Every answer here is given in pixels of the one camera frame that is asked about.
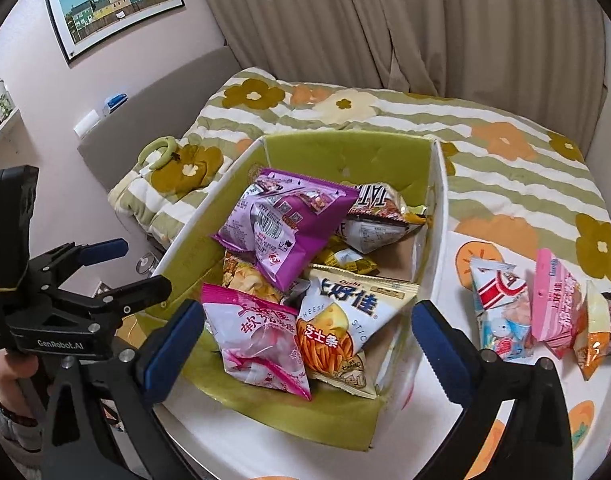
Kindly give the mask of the person left hand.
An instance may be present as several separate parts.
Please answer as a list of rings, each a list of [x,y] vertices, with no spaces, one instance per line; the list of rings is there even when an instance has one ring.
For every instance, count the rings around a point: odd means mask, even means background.
[[[34,354],[0,351],[0,404],[6,410],[23,417],[33,418],[19,380],[31,378],[38,369]]]

